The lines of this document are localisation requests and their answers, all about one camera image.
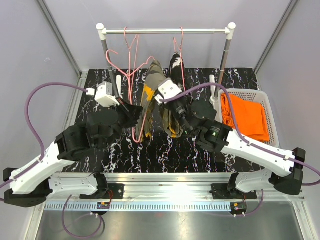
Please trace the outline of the black white patterned trousers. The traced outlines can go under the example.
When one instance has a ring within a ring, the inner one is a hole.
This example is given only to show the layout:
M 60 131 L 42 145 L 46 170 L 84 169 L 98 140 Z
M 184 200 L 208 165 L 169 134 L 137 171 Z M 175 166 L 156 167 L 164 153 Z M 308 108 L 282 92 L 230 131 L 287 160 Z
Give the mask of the black white patterned trousers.
M 182 91 L 187 91 L 190 88 L 187 82 L 185 65 L 177 52 L 173 54 L 170 60 L 168 76 Z

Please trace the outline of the pink wire hanger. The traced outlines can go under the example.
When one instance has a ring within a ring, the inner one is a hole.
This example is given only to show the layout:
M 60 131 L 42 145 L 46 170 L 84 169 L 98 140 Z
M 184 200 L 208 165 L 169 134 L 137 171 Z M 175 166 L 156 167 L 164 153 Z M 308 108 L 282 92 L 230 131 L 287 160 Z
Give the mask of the pink wire hanger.
M 128 50 L 128 77 L 127 77 L 127 82 L 128 82 L 128 100 L 130 102 L 130 104 L 132 104 L 132 92 L 133 92 L 133 80 L 132 80 L 132 76 L 134 76 L 135 74 L 131 75 L 131 49 L 134 46 L 134 44 L 136 44 L 136 48 L 135 48 L 135 57 L 134 57 L 134 64 L 133 64 L 133 70 L 136 69 L 136 61 L 137 61 L 137 52 L 138 52 L 138 46 L 139 46 L 139 39 L 140 36 L 138 34 L 135 35 L 135 37 L 133 38 L 131 44 L 128 43 L 127 37 L 127 27 L 124 28 L 124 40 L 127 46 L 127 50 Z
M 150 56 L 146 62 L 144 62 L 143 64 L 141 64 L 137 69 L 135 69 L 132 73 L 125 73 L 123 72 L 119 67 L 117 67 L 115 64 L 112 63 L 110 57 L 109 57 L 109 52 L 112 52 L 112 53 L 115 53 L 118 55 L 118 52 L 110 49 L 110 50 L 107 50 L 106 53 L 105 53 L 105 57 L 106 57 L 106 60 L 107 62 L 114 68 L 116 68 L 121 74 L 123 74 L 127 80 L 128 80 L 128 99 L 129 99 L 129 102 L 132 103 L 132 93 L 133 93 L 133 77 L 135 75 L 135 73 L 144 65 L 148 64 L 149 63 L 149 60 L 155 60 L 155 58 L 153 56 Z M 140 129 L 140 133 L 139 133 L 139 138 L 136 139 L 135 137 L 135 134 L 136 134 L 136 130 L 134 128 L 132 128 L 132 140 L 135 142 L 135 143 L 140 143 L 141 142 L 141 139 L 142 139 L 142 136 L 143 136 L 143 129 L 144 129 L 144 125 L 145 125 L 145 121 L 146 121 L 146 116 L 147 116 L 147 113 L 145 113 L 143 115 L 143 121 L 142 121 L 142 125 L 141 125 L 141 129 Z
M 174 51 L 177 52 L 177 49 L 179 50 L 179 56 L 180 56 L 180 67 L 181 67 L 181 75 L 182 75 L 182 86 L 183 86 L 183 90 L 186 90 L 186 86 L 185 86 L 185 70 L 184 70 L 184 61 L 183 61 L 183 40 L 184 40 L 184 30 L 183 27 L 180 27 L 181 30 L 181 42 L 180 45 L 177 44 L 177 39 L 175 37 L 173 37 L 173 47 L 174 47 Z

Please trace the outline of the camouflage olive yellow trousers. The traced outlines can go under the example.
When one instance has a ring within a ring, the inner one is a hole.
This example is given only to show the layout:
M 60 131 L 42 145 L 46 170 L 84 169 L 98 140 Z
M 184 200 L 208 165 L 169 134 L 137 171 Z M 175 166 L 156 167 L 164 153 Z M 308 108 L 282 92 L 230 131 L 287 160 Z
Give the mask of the camouflage olive yellow trousers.
M 143 91 L 141 95 L 140 106 L 142 113 L 135 127 L 135 133 L 138 137 L 138 142 L 141 143 L 144 139 L 149 139 L 152 136 L 153 130 L 153 112 L 156 105 L 159 105 L 162 127 L 171 138 L 179 138 L 183 135 L 183 129 L 178 121 L 174 118 L 173 112 L 164 108 L 164 104 L 158 102 L 161 97 L 157 93 L 158 87 L 166 80 L 162 66 L 158 60 L 153 60 L 150 64 Z

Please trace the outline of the orange trousers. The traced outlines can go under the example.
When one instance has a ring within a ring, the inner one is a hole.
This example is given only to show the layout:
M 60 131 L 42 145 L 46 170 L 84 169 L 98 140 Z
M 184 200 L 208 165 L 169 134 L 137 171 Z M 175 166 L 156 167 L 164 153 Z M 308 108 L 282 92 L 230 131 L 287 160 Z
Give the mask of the orange trousers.
M 242 100 L 230 94 L 232 105 L 229 104 L 225 93 L 220 95 L 222 122 L 235 129 L 231 110 L 234 110 L 237 126 L 240 132 L 256 141 L 268 142 L 270 135 L 265 109 L 260 103 Z

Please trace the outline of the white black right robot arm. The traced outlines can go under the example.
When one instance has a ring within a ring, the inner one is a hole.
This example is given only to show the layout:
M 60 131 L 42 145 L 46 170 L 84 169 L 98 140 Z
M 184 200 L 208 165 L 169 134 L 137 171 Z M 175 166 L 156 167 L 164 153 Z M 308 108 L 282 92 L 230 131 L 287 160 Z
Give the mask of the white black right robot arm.
M 280 193 L 297 196 L 301 192 L 303 168 L 290 161 L 299 148 L 293 151 L 279 149 L 249 137 L 241 136 L 231 127 L 216 121 L 217 111 L 203 100 L 181 97 L 161 103 L 188 137 L 208 152 L 234 155 L 262 166 L 255 172 L 233 173 L 227 186 L 221 190 L 229 198 L 242 198 L 251 191 L 274 188 Z

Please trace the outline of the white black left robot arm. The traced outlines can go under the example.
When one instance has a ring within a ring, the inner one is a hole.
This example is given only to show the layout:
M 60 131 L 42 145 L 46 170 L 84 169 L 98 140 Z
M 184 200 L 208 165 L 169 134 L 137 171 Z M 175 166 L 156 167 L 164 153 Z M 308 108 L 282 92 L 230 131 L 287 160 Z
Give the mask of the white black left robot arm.
M 101 172 L 86 177 L 59 177 L 55 174 L 112 145 L 124 129 L 137 125 L 142 112 L 143 107 L 123 101 L 117 106 L 89 113 L 86 120 L 60 133 L 44 153 L 29 164 L 3 171 L 3 180 L 9 184 L 9 189 L 4 192 L 2 202 L 30 208 L 52 197 L 105 198 L 109 185 Z

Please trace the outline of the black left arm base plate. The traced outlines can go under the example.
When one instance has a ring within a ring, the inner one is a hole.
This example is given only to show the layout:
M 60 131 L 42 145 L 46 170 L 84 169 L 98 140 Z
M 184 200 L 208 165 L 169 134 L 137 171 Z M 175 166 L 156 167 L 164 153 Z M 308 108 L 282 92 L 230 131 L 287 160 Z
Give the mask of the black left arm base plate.
M 81 194 L 79 196 L 82 200 L 122 200 L 124 198 L 125 185 L 122 183 L 109 183 L 108 192 L 103 193 L 102 196 L 97 196 L 96 194 L 85 195 Z

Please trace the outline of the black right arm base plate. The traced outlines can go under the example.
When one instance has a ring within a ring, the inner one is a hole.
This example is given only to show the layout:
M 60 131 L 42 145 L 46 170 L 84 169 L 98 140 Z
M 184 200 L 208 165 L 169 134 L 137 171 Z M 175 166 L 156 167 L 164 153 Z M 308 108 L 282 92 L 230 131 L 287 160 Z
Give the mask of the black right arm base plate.
M 210 193 L 214 200 L 256 200 L 258 198 L 256 191 L 243 193 L 237 189 L 229 189 L 227 183 L 213 183 L 210 186 Z

